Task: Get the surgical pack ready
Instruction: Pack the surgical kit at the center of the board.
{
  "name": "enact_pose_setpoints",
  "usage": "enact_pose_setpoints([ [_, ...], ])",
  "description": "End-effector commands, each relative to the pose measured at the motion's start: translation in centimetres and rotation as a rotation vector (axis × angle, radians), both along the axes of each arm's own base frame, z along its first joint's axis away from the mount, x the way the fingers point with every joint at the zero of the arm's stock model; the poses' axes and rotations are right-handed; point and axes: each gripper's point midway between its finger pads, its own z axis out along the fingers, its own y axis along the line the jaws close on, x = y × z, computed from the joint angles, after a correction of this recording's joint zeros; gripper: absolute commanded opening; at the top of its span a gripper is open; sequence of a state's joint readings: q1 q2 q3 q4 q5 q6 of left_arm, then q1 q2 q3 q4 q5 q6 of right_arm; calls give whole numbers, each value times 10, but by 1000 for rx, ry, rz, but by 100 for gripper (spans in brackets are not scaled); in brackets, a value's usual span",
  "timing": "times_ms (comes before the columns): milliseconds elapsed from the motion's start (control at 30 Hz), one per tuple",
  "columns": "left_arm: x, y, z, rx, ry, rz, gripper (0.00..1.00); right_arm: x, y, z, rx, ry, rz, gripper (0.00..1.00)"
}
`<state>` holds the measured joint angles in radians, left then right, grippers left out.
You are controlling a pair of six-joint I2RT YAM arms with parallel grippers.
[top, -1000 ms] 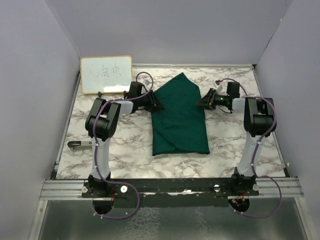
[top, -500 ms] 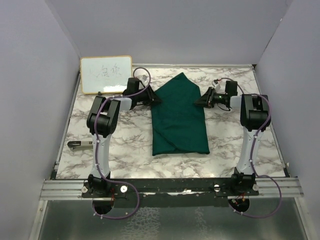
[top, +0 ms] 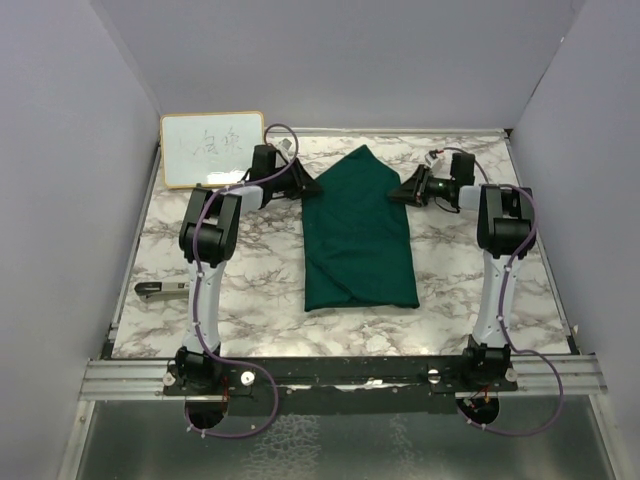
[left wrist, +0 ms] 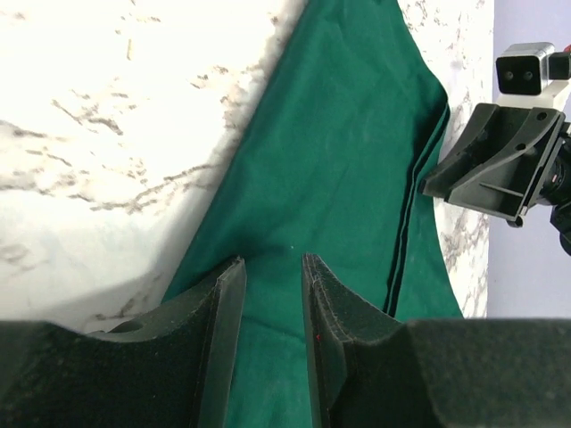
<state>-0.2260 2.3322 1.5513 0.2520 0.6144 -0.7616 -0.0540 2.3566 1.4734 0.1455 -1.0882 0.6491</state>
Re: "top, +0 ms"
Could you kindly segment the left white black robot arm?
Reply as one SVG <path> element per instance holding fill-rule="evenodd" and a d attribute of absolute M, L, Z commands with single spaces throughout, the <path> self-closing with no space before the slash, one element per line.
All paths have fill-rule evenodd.
<path fill-rule="evenodd" d="M 189 274 L 189 327 L 173 367 L 180 386 L 206 395 L 221 383 L 221 283 L 236 249 L 241 217 L 264 208 L 277 195 L 298 200 L 321 193 L 298 159 L 297 148 L 285 144 L 256 146 L 251 167 L 236 184 L 218 190 L 194 188 L 179 233 Z"/>

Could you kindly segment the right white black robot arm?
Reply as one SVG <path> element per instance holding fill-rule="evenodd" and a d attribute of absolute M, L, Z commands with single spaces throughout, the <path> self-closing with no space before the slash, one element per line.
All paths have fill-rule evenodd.
<path fill-rule="evenodd" d="M 511 308 L 522 260 L 535 245 L 537 224 L 528 189 L 490 182 L 477 184 L 476 156 L 451 147 L 450 177 L 438 178 L 420 165 L 388 193 L 394 202 L 425 207 L 438 199 L 455 212 L 477 213 L 476 239 L 483 253 L 480 309 L 468 344 L 454 368 L 469 390 L 481 391 L 506 377 L 514 351 L 509 337 Z"/>

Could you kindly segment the green surgical drape cloth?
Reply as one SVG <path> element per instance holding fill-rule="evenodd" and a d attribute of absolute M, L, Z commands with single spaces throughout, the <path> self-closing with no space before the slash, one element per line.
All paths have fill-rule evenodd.
<path fill-rule="evenodd" d="M 317 177 L 302 200 L 304 310 L 420 306 L 399 175 L 366 145 Z"/>

